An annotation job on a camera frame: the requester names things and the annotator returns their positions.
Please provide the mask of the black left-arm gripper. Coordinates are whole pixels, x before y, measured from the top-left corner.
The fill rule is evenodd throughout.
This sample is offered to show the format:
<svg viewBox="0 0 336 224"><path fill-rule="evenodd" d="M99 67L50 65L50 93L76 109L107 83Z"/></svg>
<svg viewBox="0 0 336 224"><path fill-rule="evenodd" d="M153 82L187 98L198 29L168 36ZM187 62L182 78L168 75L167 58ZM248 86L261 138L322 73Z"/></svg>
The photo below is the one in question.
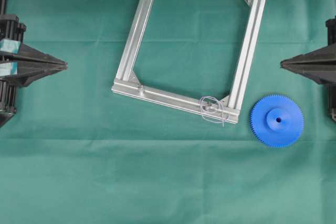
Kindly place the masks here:
<svg viewBox="0 0 336 224"><path fill-rule="evenodd" d="M16 113L15 86L27 87L41 78L67 70L67 66L43 69L16 77L15 86L9 84L5 77L18 74L17 64L12 59L13 54L16 54L16 59L19 60L67 65L58 58L22 44L25 31L26 26L19 22L16 15L1 15L1 119L11 119Z"/></svg>

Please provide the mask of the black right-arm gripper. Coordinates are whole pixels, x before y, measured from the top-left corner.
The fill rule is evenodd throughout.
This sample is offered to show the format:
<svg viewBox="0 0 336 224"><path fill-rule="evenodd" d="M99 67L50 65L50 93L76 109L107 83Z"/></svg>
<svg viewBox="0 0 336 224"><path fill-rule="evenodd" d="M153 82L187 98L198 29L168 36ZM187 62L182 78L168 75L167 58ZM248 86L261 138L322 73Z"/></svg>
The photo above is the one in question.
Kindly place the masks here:
<svg viewBox="0 0 336 224"><path fill-rule="evenodd" d="M283 69L300 74L317 84L328 85L328 112L335 122L335 65L306 65L335 63L335 18L325 23L328 46L283 60Z"/></svg>

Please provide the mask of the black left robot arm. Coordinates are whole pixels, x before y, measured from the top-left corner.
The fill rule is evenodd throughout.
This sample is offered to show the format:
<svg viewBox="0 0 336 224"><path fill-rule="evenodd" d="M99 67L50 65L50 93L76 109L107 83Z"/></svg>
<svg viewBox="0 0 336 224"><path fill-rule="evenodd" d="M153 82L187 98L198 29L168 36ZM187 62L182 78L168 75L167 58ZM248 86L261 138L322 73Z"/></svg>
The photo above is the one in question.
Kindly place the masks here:
<svg viewBox="0 0 336 224"><path fill-rule="evenodd" d="M26 25L1 0L1 125L17 112L17 89L67 69L67 63L24 44Z"/></svg>

